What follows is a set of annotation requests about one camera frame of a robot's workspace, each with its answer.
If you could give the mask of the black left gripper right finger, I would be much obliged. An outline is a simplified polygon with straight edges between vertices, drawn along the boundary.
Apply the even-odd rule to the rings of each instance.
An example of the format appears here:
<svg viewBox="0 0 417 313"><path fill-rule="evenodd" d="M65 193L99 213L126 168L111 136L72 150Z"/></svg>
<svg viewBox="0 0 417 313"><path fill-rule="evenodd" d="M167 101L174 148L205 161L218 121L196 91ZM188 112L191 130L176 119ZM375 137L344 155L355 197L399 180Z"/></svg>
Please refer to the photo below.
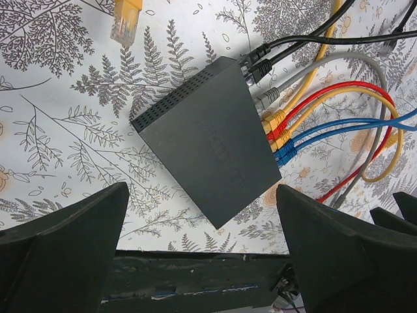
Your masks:
<svg viewBox="0 0 417 313"><path fill-rule="evenodd" d="M416 243L372 238L366 222L280 185L290 258L307 312L415 312Z"/></svg>

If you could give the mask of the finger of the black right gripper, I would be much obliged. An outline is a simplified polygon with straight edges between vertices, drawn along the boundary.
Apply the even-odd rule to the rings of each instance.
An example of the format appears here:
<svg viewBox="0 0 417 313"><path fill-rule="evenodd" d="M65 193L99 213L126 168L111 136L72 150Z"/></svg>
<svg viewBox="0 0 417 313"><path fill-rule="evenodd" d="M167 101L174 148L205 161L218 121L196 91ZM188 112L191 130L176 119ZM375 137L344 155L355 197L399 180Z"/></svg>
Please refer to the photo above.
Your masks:
<svg viewBox="0 0 417 313"><path fill-rule="evenodd" d="M374 222L372 238L387 243L416 243L416 226L378 207L370 211Z"/></svg>
<svg viewBox="0 0 417 313"><path fill-rule="evenodd" d="M405 220L417 219L417 199L415 196L405 192L396 192L393 197Z"/></svg>

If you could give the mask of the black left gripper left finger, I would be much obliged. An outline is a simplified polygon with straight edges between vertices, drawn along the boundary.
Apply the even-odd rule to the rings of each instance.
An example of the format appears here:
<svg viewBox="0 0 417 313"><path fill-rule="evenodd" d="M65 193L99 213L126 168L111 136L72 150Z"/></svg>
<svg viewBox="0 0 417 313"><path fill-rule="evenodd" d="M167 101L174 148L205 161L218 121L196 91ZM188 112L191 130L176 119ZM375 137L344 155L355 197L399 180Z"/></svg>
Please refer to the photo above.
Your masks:
<svg viewBox="0 0 417 313"><path fill-rule="evenodd" d="M128 200L115 183L1 231L1 311L97 312Z"/></svg>

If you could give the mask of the yellow ethernet cable short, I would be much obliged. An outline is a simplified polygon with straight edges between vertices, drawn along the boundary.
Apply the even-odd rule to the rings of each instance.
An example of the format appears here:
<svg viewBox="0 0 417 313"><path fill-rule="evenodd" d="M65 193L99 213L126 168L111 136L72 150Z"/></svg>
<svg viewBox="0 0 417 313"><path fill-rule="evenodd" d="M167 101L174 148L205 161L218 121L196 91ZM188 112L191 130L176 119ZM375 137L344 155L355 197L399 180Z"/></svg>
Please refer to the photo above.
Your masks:
<svg viewBox="0 0 417 313"><path fill-rule="evenodd" d="M326 132L360 124L351 121L352 119L377 119L380 111L386 109L377 98L348 86L348 91L328 97L301 120L305 111L316 101L314 98L309 102L284 128L289 130L295 125L290 139L314 130L296 141L297 145ZM354 175L364 163L375 136L374 130L353 130L318 139L302 148L299 154L280 168L282 178L277 184L291 184L293 181L303 181L309 176L317 178L320 175L329 180L337 177L337 182L340 183Z"/></svg>

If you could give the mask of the black network switch box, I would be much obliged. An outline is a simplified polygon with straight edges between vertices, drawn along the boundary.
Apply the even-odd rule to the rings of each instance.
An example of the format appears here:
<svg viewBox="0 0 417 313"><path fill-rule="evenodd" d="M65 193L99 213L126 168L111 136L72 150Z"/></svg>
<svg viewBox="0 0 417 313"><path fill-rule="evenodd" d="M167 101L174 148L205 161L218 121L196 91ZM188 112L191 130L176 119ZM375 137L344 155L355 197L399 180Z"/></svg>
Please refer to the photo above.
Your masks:
<svg viewBox="0 0 417 313"><path fill-rule="evenodd" d="M132 126L215 228L281 179L238 63L215 62Z"/></svg>

